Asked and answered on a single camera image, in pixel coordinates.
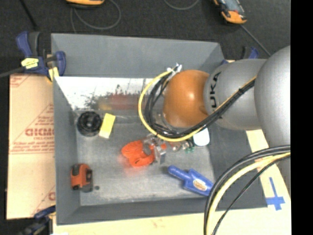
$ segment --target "blue tape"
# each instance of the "blue tape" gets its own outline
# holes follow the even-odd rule
[[[274,192],[274,197],[270,197],[270,198],[266,198],[266,202],[268,205],[274,205],[275,206],[275,210],[279,211],[282,209],[281,204],[285,203],[285,200],[283,197],[279,197],[277,195],[276,189],[275,189],[275,185],[273,182],[272,177],[269,178],[270,184],[272,186],[273,192]]]

